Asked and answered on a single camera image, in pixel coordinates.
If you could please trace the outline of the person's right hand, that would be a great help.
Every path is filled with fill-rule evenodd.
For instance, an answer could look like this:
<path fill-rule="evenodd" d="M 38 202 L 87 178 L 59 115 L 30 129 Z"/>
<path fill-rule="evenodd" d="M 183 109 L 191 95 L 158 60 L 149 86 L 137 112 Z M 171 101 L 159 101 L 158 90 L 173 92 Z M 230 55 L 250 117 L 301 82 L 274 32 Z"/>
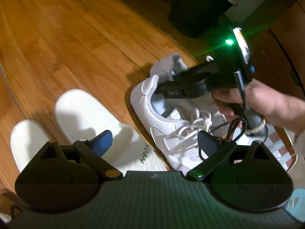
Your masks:
<path fill-rule="evenodd" d="M 230 122 L 237 117 L 228 103 L 242 103 L 238 89 L 214 90 L 211 93 L 220 113 Z M 296 134 L 304 131 L 304 101 L 283 94 L 253 79 L 246 87 L 246 104 L 261 114 L 266 122 Z"/>

